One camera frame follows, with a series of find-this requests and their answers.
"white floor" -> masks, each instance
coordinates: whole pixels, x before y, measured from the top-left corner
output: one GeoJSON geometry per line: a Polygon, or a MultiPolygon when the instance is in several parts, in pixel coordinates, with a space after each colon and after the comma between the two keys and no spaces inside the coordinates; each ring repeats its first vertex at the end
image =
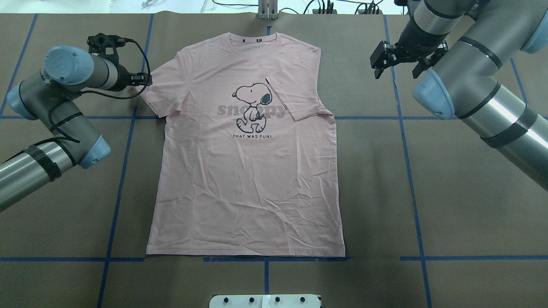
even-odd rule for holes
{"type": "MultiPolygon", "coordinates": [[[[241,13],[256,12],[257,7],[224,6],[213,3],[212,0],[152,0],[146,7],[146,0],[0,0],[0,13],[157,13],[171,11],[177,13],[241,13]]],[[[317,9],[319,2],[315,0],[308,10],[317,9]]],[[[257,4],[257,0],[216,0],[219,3],[257,4]]],[[[278,9],[292,8],[302,14],[308,0],[278,0],[278,9]]],[[[338,14],[354,14],[358,3],[336,0],[334,9],[338,14]]],[[[379,4],[384,14],[401,14],[402,7],[394,5],[393,0],[385,0],[379,4]]]]}

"blue plastic cap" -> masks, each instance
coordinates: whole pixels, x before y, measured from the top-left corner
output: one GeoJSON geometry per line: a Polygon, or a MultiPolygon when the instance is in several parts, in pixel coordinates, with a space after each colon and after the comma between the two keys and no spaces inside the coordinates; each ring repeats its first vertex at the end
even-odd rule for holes
{"type": "Polygon", "coordinates": [[[106,143],[105,139],[103,139],[102,135],[100,135],[84,159],[80,162],[80,167],[88,169],[101,159],[105,158],[108,154],[110,154],[110,147],[106,143]]]}
{"type": "Polygon", "coordinates": [[[413,97],[436,117],[445,120],[455,114],[455,106],[441,78],[433,70],[413,89],[413,97]]]}
{"type": "Polygon", "coordinates": [[[67,85],[80,84],[93,73],[93,59],[80,48],[56,46],[48,51],[44,69],[53,80],[67,85]]]}
{"type": "Polygon", "coordinates": [[[23,100],[21,100],[21,87],[22,82],[20,82],[17,87],[11,89],[10,92],[8,92],[8,96],[6,97],[6,100],[8,101],[9,105],[12,107],[13,111],[17,112],[18,114],[22,115],[23,118],[27,120],[36,120],[37,117],[33,116],[25,107],[23,104],[23,100]]]}
{"type": "Polygon", "coordinates": [[[540,22],[538,28],[531,38],[523,45],[522,51],[533,54],[543,49],[548,45],[548,12],[544,14],[544,18],[540,22]]]}

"snoopy graphic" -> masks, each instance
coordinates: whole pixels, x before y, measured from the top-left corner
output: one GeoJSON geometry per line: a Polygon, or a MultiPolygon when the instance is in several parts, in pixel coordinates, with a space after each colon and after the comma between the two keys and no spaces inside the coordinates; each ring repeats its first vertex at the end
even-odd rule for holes
{"type": "Polygon", "coordinates": [[[250,86],[243,85],[232,93],[233,98],[248,103],[249,107],[243,113],[243,118],[236,120],[236,125],[244,133],[260,133],[265,130],[266,118],[257,106],[268,105],[272,102],[272,93],[264,83],[254,83],[250,86]]]}

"shirt sleeve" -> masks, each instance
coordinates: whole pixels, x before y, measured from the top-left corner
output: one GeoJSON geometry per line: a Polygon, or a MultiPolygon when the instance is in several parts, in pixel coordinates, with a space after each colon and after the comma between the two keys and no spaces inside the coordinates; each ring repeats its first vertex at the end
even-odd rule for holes
{"type": "Polygon", "coordinates": [[[279,72],[267,77],[267,82],[294,121],[315,116],[327,110],[318,96],[318,70],[321,50],[306,47],[305,52],[288,57],[279,72]]]}
{"type": "Polygon", "coordinates": [[[154,113],[162,118],[181,111],[189,93],[193,75],[192,58],[188,49],[177,52],[170,60],[151,72],[152,85],[141,97],[154,113]]]}

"snoopy's ear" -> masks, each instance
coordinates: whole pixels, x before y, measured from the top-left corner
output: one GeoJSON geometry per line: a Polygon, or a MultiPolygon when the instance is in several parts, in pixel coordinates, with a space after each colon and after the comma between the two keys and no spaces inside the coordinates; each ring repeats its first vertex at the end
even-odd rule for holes
{"type": "Polygon", "coordinates": [[[267,93],[262,96],[261,104],[268,105],[270,104],[270,102],[272,102],[272,97],[270,96],[270,93],[267,93]]]}

